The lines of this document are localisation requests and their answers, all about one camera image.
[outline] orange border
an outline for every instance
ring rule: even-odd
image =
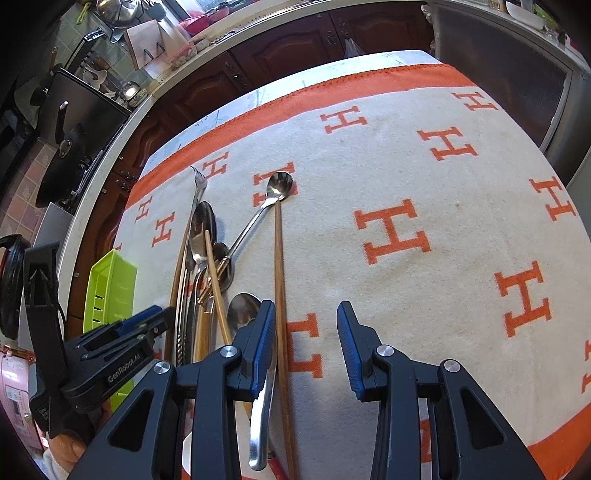
[[[558,480],[591,442],[591,403],[544,440],[528,447],[548,480]]]
[[[355,73],[297,90],[243,113],[185,145],[134,185],[125,209],[209,154],[300,113],[381,93],[474,85],[449,65],[426,64]]]

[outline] metal pot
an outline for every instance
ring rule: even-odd
[[[133,25],[141,8],[140,0],[98,0],[96,3],[100,17],[114,28]]]

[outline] countertop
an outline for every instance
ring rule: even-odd
[[[245,26],[241,26],[242,23],[245,21],[244,15],[248,13],[246,10],[249,7],[254,7],[257,4],[263,3],[262,1],[257,2],[253,5],[250,5],[249,7],[244,8],[243,11],[246,11],[246,13],[244,13],[243,11],[239,11],[239,12],[236,12],[235,14],[230,15],[224,19],[224,20],[228,21],[228,19],[231,19],[234,15],[240,14],[240,12],[243,12],[242,17],[240,17],[240,15],[237,15],[235,17],[236,20],[238,21],[238,24],[235,25],[234,27],[227,28],[227,30],[231,30],[233,28],[234,29],[240,28],[236,33],[221,39],[217,43],[213,43],[211,46],[209,46],[206,49],[204,49],[203,51],[201,51],[196,57],[191,59],[189,62],[187,62],[182,67],[180,67],[178,70],[175,70],[172,72],[167,72],[162,76],[162,78],[159,78],[158,79],[159,85],[152,91],[152,93],[146,98],[146,100],[144,100],[143,103],[140,104],[140,106],[136,108],[136,110],[133,112],[133,114],[129,117],[128,122],[121,129],[119,135],[111,143],[110,147],[108,148],[105,155],[103,156],[101,165],[97,169],[95,175],[93,176],[92,181],[89,183],[86,191],[84,192],[84,194],[80,200],[76,214],[74,216],[74,219],[72,220],[72,224],[70,225],[69,232],[67,234],[66,240],[63,245],[64,255],[62,256],[61,261],[58,266],[59,299],[60,299],[60,303],[61,303],[64,311],[65,312],[67,311],[68,299],[69,299],[69,294],[70,294],[70,287],[72,284],[72,277],[74,275],[74,265],[76,263],[76,258],[78,255],[78,251],[80,249],[80,244],[82,243],[82,237],[83,237],[84,232],[86,230],[86,225],[89,221],[90,214],[93,210],[93,207],[98,199],[98,196],[100,195],[100,191],[102,189],[102,186],[104,185],[105,180],[107,179],[107,176],[108,176],[109,172],[111,171],[113,165],[115,164],[116,159],[119,157],[123,147],[125,146],[125,144],[129,140],[129,138],[131,137],[131,135],[133,134],[135,129],[138,127],[139,123],[142,121],[142,119],[146,115],[148,115],[150,109],[154,106],[156,101],[160,97],[162,97],[162,95],[167,93],[171,88],[173,88],[181,80],[186,78],[188,75],[193,73],[195,70],[197,70],[199,67],[201,67],[202,65],[204,65],[208,61],[212,60],[213,58],[217,57],[218,55],[222,54],[223,52],[229,50],[230,48],[235,47],[239,43],[241,43],[251,37],[254,37],[266,30],[269,30],[269,29],[277,27],[279,25],[283,25],[285,23],[297,20],[299,18],[308,17],[309,15],[314,15],[314,14],[318,14],[321,12],[337,9],[337,8],[349,7],[351,5],[359,5],[359,4],[379,3],[379,2],[383,2],[383,1],[384,0],[317,0],[317,1],[312,1],[312,2],[299,3],[297,0],[287,0],[283,4],[275,4],[277,11],[269,13],[269,14],[265,14],[259,18],[257,18],[255,16],[254,17],[255,20],[253,20],[250,24],[245,25]],[[480,9],[479,6],[468,3],[468,2],[459,2],[459,3],[461,3],[464,8],[474,7],[475,11]],[[495,11],[492,11],[491,9],[487,9],[487,11],[489,14],[501,15],[501,16],[503,16],[503,18],[505,20],[509,19],[510,21],[512,21],[512,23],[514,23],[515,25],[518,25],[524,31],[531,30],[531,29],[529,29],[529,27],[526,27],[525,25],[522,25],[522,24],[517,23],[516,21],[513,21],[512,17],[509,17],[509,15],[507,15],[507,14],[501,14],[500,12],[495,13]],[[218,31],[217,33],[219,34],[220,38],[223,36],[223,31]],[[569,55],[577,57],[572,52],[570,52]],[[362,72],[365,70],[375,70],[375,69],[385,68],[385,65],[383,62],[375,63],[375,60],[377,58],[379,58],[379,57],[375,57],[375,56],[360,57],[360,59],[364,59],[364,60],[360,60],[360,63],[353,63],[353,64],[357,65],[357,68],[358,68],[357,70],[354,69],[352,71],[343,71],[343,73],[336,74],[333,77],[329,77],[329,78],[334,78],[334,77],[338,77],[338,76],[349,74],[349,73]],[[336,64],[339,64],[339,62],[335,62],[335,63],[329,64],[329,65],[332,66],[332,65],[336,65]],[[295,74],[290,77],[287,77],[287,79],[291,79],[291,78],[296,77],[298,75],[299,76],[303,75],[305,77],[307,72],[300,72],[299,74]],[[284,80],[286,80],[286,79],[278,80],[277,82],[274,82],[274,83],[272,83],[266,87],[263,87],[263,88],[268,89],[268,91],[270,91],[269,89],[272,90],[273,85],[278,84],[278,82],[283,82]],[[312,81],[306,85],[312,85],[313,83],[317,83],[317,82]],[[289,88],[292,88],[292,89],[291,90],[289,88],[285,89],[285,90],[280,89],[280,90],[276,91],[274,93],[274,95],[277,95],[277,96],[286,95],[287,93],[295,91],[298,88],[303,88],[304,86],[306,86],[306,85],[300,84],[300,86],[296,87],[293,83],[289,83],[289,82],[285,83],[285,85],[286,86],[291,85]],[[251,94],[244,95],[243,97],[238,98],[234,102],[244,103],[246,101],[245,98],[248,98],[248,96]],[[210,122],[210,117],[211,116],[209,115],[209,116],[203,118],[201,121],[196,122],[193,126],[189,127],[187,129],[187,131],[191,130],[192,128],[196,127],[197,125],[207,125],[208,121]],[[161,149],[161,151],[166,151],[166,145]],[[150,160],[148,160],[148,165],[147,165],[146,169],[144,170],[144,172],[146,172],[150,166],[152,166],[152,167],[154,166],[154,161],[155,161],[155,159],[158,158],[159,155],[161,155],[160,150],[158,152],[156,152],[152,156],[152,158],[150,158]]]

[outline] white bowl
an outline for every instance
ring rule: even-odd
[[[518,22],[521,22],[536,30],[544,29],[544,19],[538,17],[538,15],[528,12],[526,9],[518,7],[510,2],[506,3],[507,11],[509,15],[515,18]]]

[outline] cabinet door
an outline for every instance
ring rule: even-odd
[[[153,107],[123,147],[113,170],[125,180],[135,183],[150,155],[180,131],[176,131],[173,125],[163,118],[160,110]]]
[[[82,237],[70,288],[68,316],[84,318],[90,269],[113,248],[115,234],[131,187],[130,182],[114,171],[109,173]]]
[[[224,52],[180,81],[156,106],[178,133],[251,90],[252,85],[242,69]]]
[[[385,2],[339,8],[330,12],[343,45],[352,38],[365,53],[395,50],[429,51],[433,28],[421,2]]]
[[[255,87],[345,55],[328,13],[275,27],[231,52]]]

